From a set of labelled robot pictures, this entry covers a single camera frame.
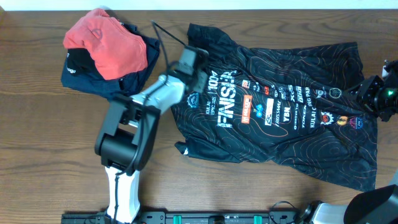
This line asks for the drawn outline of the black printed cycling jersey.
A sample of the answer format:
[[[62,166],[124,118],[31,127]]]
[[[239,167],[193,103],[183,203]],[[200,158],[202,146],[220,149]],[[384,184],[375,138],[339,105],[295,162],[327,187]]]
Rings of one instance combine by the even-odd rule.
[[[377,120],[344,91],[364,80],[358,45],[248,48],[216,27],[190,24],[209,53],[202,93],[171,111],[178,151],[216,162],[267,162],[362,192],[377,174]]]

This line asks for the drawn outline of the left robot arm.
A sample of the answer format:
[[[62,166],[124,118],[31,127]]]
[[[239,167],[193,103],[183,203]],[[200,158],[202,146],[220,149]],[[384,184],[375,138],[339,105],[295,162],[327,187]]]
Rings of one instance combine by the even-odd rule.
[[[146,90],[111,100],[95,142],[95,153],[109,180],[106,223],[136,219],[141,207],[139,176],[152,154],[160,117],[186,92],[203,91],[208,78],[203,69],[177,62]]]

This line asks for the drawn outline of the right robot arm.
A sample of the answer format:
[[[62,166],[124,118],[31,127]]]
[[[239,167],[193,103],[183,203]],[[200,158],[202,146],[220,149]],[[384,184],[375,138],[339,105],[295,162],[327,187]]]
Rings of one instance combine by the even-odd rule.
[[[345,97],[359,103],[366,112],[387,122],[397,114],[397,65],[383,67],[382,76],[373,76],[344,91]],[[347,205],[313,202],[297,223],[375,224],[397,223],[397,174],[386,187],[355,196]]]

